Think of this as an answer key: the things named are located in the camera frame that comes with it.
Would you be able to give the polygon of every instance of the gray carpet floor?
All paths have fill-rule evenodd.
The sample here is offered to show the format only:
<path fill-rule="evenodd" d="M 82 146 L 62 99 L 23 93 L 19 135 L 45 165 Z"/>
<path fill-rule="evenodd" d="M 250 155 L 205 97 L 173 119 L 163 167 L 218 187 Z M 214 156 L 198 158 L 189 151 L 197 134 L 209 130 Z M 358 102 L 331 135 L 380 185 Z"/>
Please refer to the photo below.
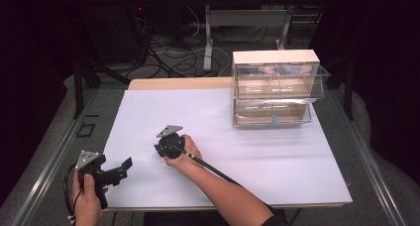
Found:
<path fill-rule="evenodd" d="M 222 34 L 222 32 L 223 39 L 229 38 L 237 41 L 242 41 L 247 34 L 254 33 L 246 29 L 229 28 L 220 30 L 215 35 Z M 305 49 L 309 44 L 312 32 L 313 28 L 309 26 L 294 29 L 292 44 L 287 48 Z M 273 34 L 268 32 L 264 39 L 272 41 L 272 36 Z M 198 48 L 203 46 L 199 39 L 196 39 L 194 42 L 197 42 Z M 168 49 L 168 47 L 158 48 L 157 45 L 157 43 L 152 44 L 157 51 Z M 220 64 L 219 66 L 218 63 L 214 62 L 214 69 L 218 68 L 220 74 L 220 71 L 227 67 L 226 71 L 220 75 L 230 75 L 232 51 L 274 49 L 273 42 L 250 43 L 245 46 L 244 44 L 215 43 L 215 47 L 226 53 L 225 55 L 222 52 L 213 52 L 215 59 Z M 170 50 L 179 51 L 179 48 L 172 47 Z M 174 59 L 173 56 L 166 56 L 164 60 L 168 63 L 177 63 L 177 59 Z M 197 66 L 200 66 L 201 63 L 202 57 L 198 57 Z M 114 68 L 121 70 L 122 74 L 128 74 L 130 78 L 144 78 L 156 70 L 154 66 L 147 67 L 146 65 L 144 68 L 136 69 L 130 73 L 127 71 L 123 72 L 124 66 L 122 65 L 116 65 Z M 77 159 L 81 150 L 102 152 L 123 97 L 124 89 L 127 88 L 127 86 L 121 85 L 105 74 L 100 74 L 100 77 L 103 81 L 100 89 L 90 90 L 87 87 L 85 88 L 85 97 L 93 96 L 92 101 L 90 101 L 91 104 L 85 107 L 85 111 L 80 116 L 79 124 L 76 128 L 77 131 L 68 138 L 67 144 L 69 147 L 63 153 L 62 163 L 54 169 L 52 182 L 46 186 L 45 194 L 38 195 L 41 200 L 34 206 L 33 214 L 29 217 L 29 225 L 69 224 L 66 219 L 67 212 L 62 193 L 64 173 Z M 160 73 L 156 77 L 165 77 L 165 74 Z M 68 79 L 65 84 L 67 85 L 68 93 L 57 111 L 50 128 L 46 132 L 26 172 L 24 172 L 15 189 L 0 209 L 0 225 L 13 225 L 14 222 L 17 222 L 17 217 L 21 216 L 19 213 L 22 212 L 23 206 L 28 202 L 28 197 L 37 185 L 37 180 L 42 175 L 46 164 L 53 157 L 57 147 L 62 145 L 62 141 L 69 135 L 69 127 L 74 123 L 72 115 L 75 106 L 72 79 Z M 367 171 L 361 162 L 355 138 L 342 115 L 341 107 L 334 101 L 334 96 L 341 94 L 342 89 L 326 91 L 326 97 L 315 102 L 314 108 L 343 177 L 350 183 L 349 191 L 354 202 L 337 208 L 304 208 L 293 225 L 393 225 L 383 210 L 383 202 L 379 200 L 377 191 L 372 186 Z M 363 136 L 365 143 L 368 143 L 368 113 L 363 101 L 357 95 L 355 95 L 354 110 L 356 118 L 354 123 Z M 89 137 L 85 136 L 93 125 L 92 134 Z M 380 174 L 389 188 L 389 193 L 402 214 L 405 225 L 420 225 L 419 186 L 396 167 L 374 153 L 372 154 L 375 162 L 379 165 Z M 143 225 L 144 214 L 141 212 L 119 212 L 115 215 L 113 212 L 104 212 L 103 216 L 102 225 L 113 225 L 113 221 L 115 221 L 114 225 Z"/>

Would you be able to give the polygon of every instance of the finger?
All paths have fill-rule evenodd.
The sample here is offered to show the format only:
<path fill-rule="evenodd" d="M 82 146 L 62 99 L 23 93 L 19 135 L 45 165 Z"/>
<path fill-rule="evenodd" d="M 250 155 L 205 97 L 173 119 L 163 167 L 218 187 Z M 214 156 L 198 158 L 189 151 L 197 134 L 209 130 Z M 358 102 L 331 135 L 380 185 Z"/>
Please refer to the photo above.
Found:
<path fill-rule="evenodd" d="M 166 162 L 166 164 L 168 166 L 170 166 L 170 158 L 168 158 L 168 157 L 163 157 L 163 158 L 164 158 L 164 161 Z"/>
<path fill-rule="evenodd" d="M 95 179 L 91 174 L 84 175 L 84 195 L 86 197 L 96 197 Z"/>
<path fill-rule="evenodd" d="M 75 170 L 73 174 L 73 188 L 72 188 L 72 195 L 71 195 L 73 200 L 79 191 L 80 191 L 80 183 L 78 181 L 78 171 Z"/>
<path fill-rule="evenodd" d="M 191 136 L 189 136 L 189 135 L 184 134 L 184 135 L 181 135 L 181 137 L 183 137 L 185 139 L 185 141 L 186 141 L 186 139 L 188 139 L 188 141 L 191 141 Z"/>

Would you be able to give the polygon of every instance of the white tabletop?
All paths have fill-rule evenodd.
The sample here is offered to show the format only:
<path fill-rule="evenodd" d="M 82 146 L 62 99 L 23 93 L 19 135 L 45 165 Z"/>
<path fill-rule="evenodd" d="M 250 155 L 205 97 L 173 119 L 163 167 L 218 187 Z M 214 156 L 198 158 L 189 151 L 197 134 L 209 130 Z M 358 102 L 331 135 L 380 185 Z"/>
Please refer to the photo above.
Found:
<path fill-rule="evenodd" d="M 312 122 L 265 130 L 232 128 L 231 92 L 220 89 L 127 90 L 105 147 L 112 169 L 128 157 L 128 177 L 106 194 L 109 210 L 177 210 L 213 205 L 168 167 L 154 144 L 166 125 L 179 125 L 204 160 L 277 207 L 332 206 L 352 198 L 311 106 Z"/>

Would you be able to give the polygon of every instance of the electrical wire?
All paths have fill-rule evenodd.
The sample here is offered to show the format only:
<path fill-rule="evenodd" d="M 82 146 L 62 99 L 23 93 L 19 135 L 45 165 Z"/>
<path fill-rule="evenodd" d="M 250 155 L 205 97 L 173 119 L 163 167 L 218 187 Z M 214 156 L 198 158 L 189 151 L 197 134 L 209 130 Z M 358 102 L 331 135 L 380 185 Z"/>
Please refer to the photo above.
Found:
<path fill-rule="evenodd" d="M 247 39 L 243 40 L 243 41 L 223 41 L 221 39 L 214 39 L 215 43 L 220 43 L 220 44 L 244 44 L 244 43 L 258 43 L 260 41 L 262 41 L 263 39 L 265 39 L 267 33 L 268 33 L 268 27 L 265 26 L 265 31 L 263 33 L 263 35 L 256 41 L 251 41 L 251 39 L 253 37 L 255 37 L 262 29 L 264 28 L 264 26 L 261 26 L 258 30 L 256 30 L 250 37 L 248 37 Z"/>
<path fill-rule="evenodd" d="M 112 226 L 114 226 L 115 225 L 115 220 L 117 219 L 117 212 L 115 212 L 113 215 L 112 215 L 112 221 L 111 221 L 111 225 Z"/>
<path fill-rule="evenodd" d="M 198 69 L 196 67 L 196 63 L 197 63 L 197 59 L 199 57 L 205 57 L 205 56 L 197 56 L 195 53 L 198 51 L 204 51 L 204 49 L 201 50 L 197 50 L 197 51 L 193 51 L 192 49 L 190 49 L 189 47 L 185 47 L 183 46 L 183 48 L 188 49 L 188 52 L 170 52 L 170 51 L 165 51 L 165 52 L 156 52 L 153 49 L 150 49 L 150 56 L 157 61 L 157 64 L 160 66 L 160 70 L 163 70 L 166 72 L 167 77 L 171 78 L 171 77 L 193 77 L 193 76 L 217 76 L 217 73 L 219 72 L 220 69 L 220 62 L 218 62 L 215 58 L 213 58 L 212 56 L 210 56 L 215 63 L 217 63 L 217 70 L 210 70 L 210 71 L 205 71 L 203 73 L 198 73 Z M 226 57 L 228 57 L 229 63 L 230 63 L 230 58 L 229 56 L 223 52 Z M 158 55 L 161 54 L 165 54 L 167 57 L 170 58 L 182 58 L 184 57 L 184 60 L 179 61 L 178 63 L 172 65 L 172 66 L 168 66 L 166 63 L 164 63 L 159 57 Z M 174 55 L 183 55 L 183 56 L 170 56 L 170 54 L 174 54 Z M 188 55 L 192 54 L 193 57 L 190 58 L 185 58 Z M 193 63 L 186 63 L 189 60 L 193 60 Z"/>
<path fill-rule="evenodd" d="M 69 196 L 68 196 L 68 187 L 67 187 L 67 182 L 68 182 L 68 176 L 69 176 L 69 174 L 70 174 L 70 172 L 74 169 L 74 167 L 76 166 L 76 163 L 74 163 L 74 164 L 72 164 L 69 168 L 68 168 L 68 170 L 67 170 L 67 172 L 65 173 L 65 176 L 64 176 L 64 183 L 63 183 L 63 190 L 64 190 L 64 201 L 65 201 L 65 206 L 67 207 L 67 211 L 68 211 L 68 215 L 70 215 L 70 216 L 72 216 L 72 215 L 74 215 L 74 211 L 73 211 L 73 208 L 71 207 L 71 204 L 70 204 L 70 198 L 69 198 Z"/>
<path fill-rule="evenodd" d="M 192 154 L 190 154 L 190 153 L 188 153 L 187 151 L 185 151 L 185 150 L 183 150 L 183 149 L 181 149 L 181 148 L 179 148 L 179 147 L 177 147 L 177 146 L 173 146 L 173 145 L 168 145 L 170 148 L 173 148 L 173 149 L 175 149 L 175 150 L 177 150 L 177 151 L 179 151 L 179 152 L 181 152 L 181 153 L 183 153 L 183 154 L 185 154 L 185 155 L 187 155 L 189 158 L 191 158 L 191 159 L 193 159 L 194 161 L 196 161 L 197 163 L 199 163 L 199 164 L 201 164 L 202 166 L 204 166 L 205 168 L 207 168 L 207 169 L 209 169 L 209 170 L 211 170 L 211 171 L 213 171 L 214 173 L 216 173 L 217 175 L 219 175 L 220 177 L 222 177 L 223 179 L 225 179 L 225 180 L 227 180 L 228 182 L 230 182 L 230 183 L 233 183 L 233 184 L 235 184 L 235 185 L 237 185 L 237 186 L 240 186 L 240 187 L 242 187 L 242 188 L 244 188 L 243 186 L 241 186 L 239 183 L 237 183 L 236 181 L 234 181 L 233 179 L 231 179 L 230 177 L 228 177 L 227 175 L 225 175 L 225 174 L 223 174 L 221 171 L 219 171 L 219 170 L 217 170 L 217 169 L 215 169 L 214 167 L 212 167 L 211 165 L 209 165 L 209 164 L 207 164 L 206 162 L 204 162 L 203 160 L 201 160 L 201 159 L 199 159 L 199 158 L 197 158 L 197 157 L 195 157 L 194 155 L 192 155 Z M 265 206 L 274 214 L 274 215 L 278 215 L 278 211 L 277 210 L 275 210 L 274 208 L 272 208 L 270 205 L 268 205 L 267 203 L 265 203 L 265 202 L 263 202 L 262 201 L 262 203 L 263 204 L 265 204 Z M 287 220 L 286 219 L 283 219 L 282 217 L 280 217 L 282 220 L 284 220 L 284 223 L 286 223 L 286 224 L 288 224 L 288 225 L 290 225 L 289 224 L 289 222 L 287 222 Z"/>
<path fill-rule="evenodd" d="M 76 195 L 76 197 L 75 197 L 75 199 L 74 199 L 74 202 L 73 202 L 73 215 L 74 215 L 74 212 L 75 212 L 77 199 L 78 199 L 78 197 L 80 196 L 81 192 L 83 192 L 83 189 L 80 189 L 80 190 L 79 190 L 79 192 L 77 193 L 77 195 Z"/>
<path fill-rule="evenodd" d="M 108 19 L 108 17 L 102 12 L 102 10 L 100 10 L 98 7 L 95 7 L 95 9 L 101 14 L 102 18 L 105 19 L 105 21 L 108 23 L 108 25 L 116 32 L 116 34 L 118 34 L 118 36 L 120 36 L 120 38 L 122 40 L 124 40 L 127 44 L 133 46 L 133 47 L 138 47 L 138 45 L 134 44 L 132 41 L 130 41 L 127 37 L 125 37 L 115 26 L 114 24 L 112 24 L 112 22 Z"/>
<path fill-rule="evenodd" d="M 224 54 L 225 56 L 226 56 L 226 58 L 228 59 L 228 61 L 227 61 L 227 64 L 225 65 L 225 67 L 219 72 L 219 71 L 216 71 L 216 72 L 218 72 L 219 74 L 218 74 L 218 76 L 222 76 L 222 74 L 223 74 L 223 72 L 229 67 L 229 65 L 231 64 L 231 58 L 229 57 L 229 55 L 226 53 L 226 52 L 224 52 L 223 50 L 221 50 L 221 49 L 219 49 L 219 48 L 212 48 L 213 50 L 217 50 L 217 51 L 219 51 L 219 52 L 221 52 L 222 54 Z M 170 52 L 170 51 L 164 51 L 164 52 L 157 52 L 157 55 L 161 55 L 161 54 L 174 54 L 174 55 L 189 55 L 189 54 L 191 54 L 191 53 L 197 53 L 197 52 L 200 52 L 200 51 L 205 51 L 206 49 L 199 49 L 199 50 L 194 50 L 194 51 L 189 51 L 189 52 Z"/>
<path fill-rule="evenodd" d="M 133 221 L 134 221 L 134 212 L 132 213 L 132 218 L 130 220 L 130 226 L 133 226 Z"/>
<path fill-rule="evenodd" d="M 186 8 L 188 8 L 188 10 L 191 12 L 191 14 L 195 17 L 195 19 L 197 20 L 197 31 L 191 36 L 189 37 L 189 39 L 191 40 L 192 38 L 194 38 L 198 32 L 200 32 L 200 20 L 198 20 L 197 15 L 195 15 L 195 13 L 192 11 L 191 8 L 189 8 L 189 6 L 186 6 Z"/>

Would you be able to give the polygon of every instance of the cable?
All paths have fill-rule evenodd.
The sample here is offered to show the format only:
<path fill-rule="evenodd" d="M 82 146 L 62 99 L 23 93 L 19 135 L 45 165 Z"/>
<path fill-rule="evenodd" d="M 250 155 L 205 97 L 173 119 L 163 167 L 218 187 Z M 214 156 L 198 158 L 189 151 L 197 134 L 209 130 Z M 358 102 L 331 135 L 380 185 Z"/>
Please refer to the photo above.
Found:
<path fill-rule="evenodd" d="M 163 68 L 163 70 L 167 73 L 167 75 L 168 75 L 168 77 L 169 78 L 171 78 L 171 77 L 186 77 L 185 75 L 183 75 L 183 74 L 181 74 L 181 73 L 179 73 L 179 72 L 177 72 L 177 71 L 175 71 L 175 70 L 173 70 L 170 66 L 168 66 L 166 63 L 164 63 L 159 57 L 158 57 L 158 55 L 157 55 L 157 53 L 154 51 L 154 50 L 152 50 L 152 49 L 149 49 L 149 51 L 150 51 L 150 55 L 155 59 L 155 60 L 157 60 L 157 63 L 159 64 L 159 65 L 161 65 L 161 67 Z"/>
<path fill-rule="evenodd" d="M 74 203 L 73 203 L 73 215 L 74 215 L 74 212 L 75 212 L 76 202 L 77 202 L 78 196 L 80 196 L 81 192 L 83 192 L 83 189 L 80 189 L 80 190 L 79 190 L 79 192 L 78 192 L 78 193 L 77 193 L 77 195 L 76 195 L 76 198 L 74 199 Z"/>
<path fill-rule="evenodd" d="M 191 12 L 191 14 L 195 17 L 195 19 L 197 20 L 197 31 L 191 36 L 189 37 L 189 39 L 191 40 L 192 38 L 194 38 L 198 32 L 200 32 L 200 20 L 198 20 L 197 15 L 195 15 L 195 13 L 192 11 L 191 8 L 189 8 L 189 6 L 186 6 L 186 8 L 188 8 L 188 10 Z"/>
<path fill-rule="evenodd" d="M 133 221 L 134 221 L 134 212 L 133 212 L 133 214 L 132 214 L 132 218 L 131 218 L 131 220 L 130 220 L 130 226 L 133 226 Z"/>
<path fill-rule="evenodd" d="M 233 183 L 233 184 L 235 184 L 235 185 L 238 185 L 238 186 L 240 186 L 240 187 L 244 188 L 243 186 L 241 186 L 239 183 L 237 183 L 236 181 L 234 181 L 233 179 L 231 179 L 231 178 L 230 178 L 230 177 L 228 177 L 227 175 L 225 175 L 225 174 L 223 174 L 222 172 L 220 172 L 219 170 L 217 170 L 217 169 L 213 168 L 211 165 L 207 164 L 207 163 L 206 163 L 206 162 L 204 162 L 203 160 L 201 160 L 201 159 L 199 159 L 199 158 L 195 157 L 194 155 L 192 155 L 192 154 L 190 154 L 190 153 L 186 152 L 185 150 L 180 149 L 179 147 L 177 147 L 177 146 L 173 146 L 173 145 L 168 145 L 168 146 L 169 146 L 169 147 L 171 147 L 171 148 L 173 148 L 173 149 L 175 149 L 175 150 L 177 150 L 177 151 L 180 151 L 180 152 L 181 152 L 181 153 L 183 153 L 183 154 L 186 154 L 189 158 L 191 158 L 191 159 L 193 159 L 194 161 L 198 162 L 199 164 L 201 164 L 201 165 L 202 165 L 202 166 L 204 166 L 205 168 L 207 168 L 207 169 L 209 169 L 209 170 L 213 171 L 214 173 L 216 173 L 216 174 L 217 174 L 217 175 L 219 175 L 220 177 L 224 178 L 224 179 L 225 179 L 225 180 L 227 180 L 228 182 Z M 279 215 L 279 213 L 278 213 L 278 210 L 275 210 L 274 208 L 272 208 L 270 205 L 268 205 L 267 203 L 265 203 L 265 202 L 263 202 L 263 201 L 262 201 L 262 203 L 263 203 L 263 204 L 265 204 L 265 206 L 269 209 L 269 211 L 271 211 L 271 212 L 272 212 L 272 214 L 277 215 L 277 216 L 280 216 L 280 215 Z M 294 216 L 294 218 L 293 218 L 293 220 L 292 220 L 292 222 L 291 222 L 291 223 L 293 223 L 293 221 L 296 219 L 296 217 L 297 217 L 297 215 L 298 215 L 299 213 L 300 213 L 300 209 L 298 210 L 297 214 Z M 289 222 L 287 222 L 287 219 L 285 218 L 285 215 L 284 215 L 283 217 L 281 217 L 281 216 L 280 216 L 280 218 L 281 218 L 282 220 L 284 220 L 284 223 L 286 223 L 287 225 L 291 225 Z"/>
<path fill-rule="evenodd" d="M 74 169 L 74 167 L 76 166 L 76 163 L 72 164 L 67 172 L 65 173 L 64 176 L 64 183 L 63 183 L 63 190 L 64 190 L 64 200 L 65 200 L 65 206 L 67 207 L 67 211 L 68 211 L 68 215 L 72 216 L 74 215 L 74 211 L 73 208 L 71 208 L 71 204 L 70 204 L 70 199 L 68 197 L 68 187 L 67 187 L 67 182 L 68 182 L 68 175 L 70 174 L 70 172 Z"/>
<path fill-rule="evenodd" d="M 113 215 L 112 215 L 112 222 L 111 222 L 111 225 L 112 226 L 114 226 L 115 225 L 115 220 L 117 219 L 117 212 L 115 212 Z"/>
<path fill-rule="evenodd" d="M 229 65 L 230 65 L 230 63 L 231 63 L 231 58 L 229 57 L 229 55 L 228 54 L 226 54 L 226 52 L 224 52 L 223 50 L 221 50 L 221 49 L 219 49 L 219 48 L 212 48 L 213 50 L 217 50 L 217 51 L 219 51 L 219 52 L 221 52 L 221 53 L 223 53 L 225 56 L 226 56 L 226 58 L 228 59 L 228 62 L 227 62 L 227 64 L 226 64 L 226 66 L 219 72 L 219 71 L 216 71 L 216 72 L 219 72 L 219 74 L 218 74 L 218 76 L 222 76 L 222 73 L 223 72 L 225 72 L 225 70 L 229 67 Z M 204 48 L 204 49 L 199 49 L 199 50 L 195 50 L 195 51 L 189 51 L 189 52 L 170 52 L 170 51 L 164 51 L 164 52 L 157 52 L 156 54 L 157 55 L 161 55 L 161 54 L 174 54 L 174 55 L 188 55 L 188 54 L 193 54 L 193 53 L 196 53 L 196 52 L 200 52 L 200 51 L 205 51 L 206 49 Z"/>
<path fill-rule="evenodd" d="M 263 28 L 264 28 L 264 26 L 261 26 L 256 32 L 254 32 L 253 35 L 251 35 L 250 37 L 248 37 L 247 39 L 245 39 L 243 41 L 222 41 L 221 39 L 214 39 L 214 42 L 215 43 L 221 43 L 221 44 L 258 43 L 266 37 L 266 34 L 268 33 L 268 27 L 267 26 L 265 26 L 265 31 L 264 31 L 264 34 L 262 35 L 262 37 L 260 37 L 256 41 L 251 41 L 251 39 L 253 37 L 255 37 Z"/>
<path fill-rule="evenodd" d="M 160 65 L 158 65 L 158 64 L 148 64 L 148 65 L 139 66 L 138 68 L 135 68 L 135 69 L 130 70 L 130 71 L 126 74 L 126 77 L 128 78 L 128 77 L 129 77 L 129 75 L 130 75 L 133 71 L 135 71 L 135 70 L 137 70 L 137 69 L 140 69 L 140 68 L 146 68 L 146 67 L 149 67 L 149 66 L 157 66 L 157 67 L 158 67 L 158 69 L 157 69 L 157 71 L 156 71 L 155 73 L 151 74 L 150 76 L 147 76 L 146 78 L 153 78 L 153 77 L 155 77 L 156 75 L 158 75 L 158 73 L 161 71 L 161 66 L 160 66 Z"/>

